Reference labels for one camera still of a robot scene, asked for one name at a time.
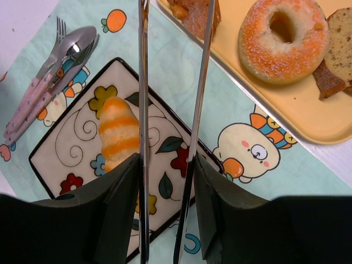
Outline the striped bread roll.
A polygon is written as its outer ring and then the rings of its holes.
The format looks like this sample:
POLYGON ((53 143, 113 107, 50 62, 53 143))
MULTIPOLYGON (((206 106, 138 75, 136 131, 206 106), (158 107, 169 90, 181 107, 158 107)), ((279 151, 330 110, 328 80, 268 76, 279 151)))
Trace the striped bread roll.
POLYGON ((110 97, 105 101, 98 131, 106 173, 139 152, 139 121, 123 99, 110 97))

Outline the metal serving tongs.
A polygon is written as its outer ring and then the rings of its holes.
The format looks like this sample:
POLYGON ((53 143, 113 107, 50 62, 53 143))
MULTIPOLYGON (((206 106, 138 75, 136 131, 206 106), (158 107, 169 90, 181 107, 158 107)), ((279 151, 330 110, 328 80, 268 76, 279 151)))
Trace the metal serving tongs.
MULTIPOLYGON (((139 250, 140 262, 149 262, 150 236, 149 236, 149 95, 148 95, 148 45, 147 33, 149 22, 149 1, 138 1, 139 4, 139 126, 140 126, 140 173, 139 179, 139 250)), ((213 34, 213 16, 215 1, 210 1, 207 12, 206 33, 204 38, 202 60, 195 111, 192 122, 191 140, 189 148, 188 165, 184 184, 183 198, 177 237, 174 247, 174 263, 180 263, 184 250, 184 237, 188 221, 190 194, 193 184, 195 156, 197 150, 199 126, 201 120, 202 103, 204 98, 208 61, 211 51, 213 34)))

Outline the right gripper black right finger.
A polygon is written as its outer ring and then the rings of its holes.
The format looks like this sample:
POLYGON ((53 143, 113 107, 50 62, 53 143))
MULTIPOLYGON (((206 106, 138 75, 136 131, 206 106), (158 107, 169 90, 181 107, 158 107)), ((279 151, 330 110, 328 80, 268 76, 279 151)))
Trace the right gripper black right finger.
POLYGON ((350 196, 262 199, 197 156, 195 201, 207 263, 351 263, 350 196))

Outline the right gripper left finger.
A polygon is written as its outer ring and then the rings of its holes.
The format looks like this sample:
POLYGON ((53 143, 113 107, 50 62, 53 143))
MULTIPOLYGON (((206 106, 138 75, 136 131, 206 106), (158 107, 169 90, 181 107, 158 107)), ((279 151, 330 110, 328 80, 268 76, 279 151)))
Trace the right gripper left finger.
POLYGON ((53 200, 1 195, 1 263, 125 263, 140 157, 53 200))

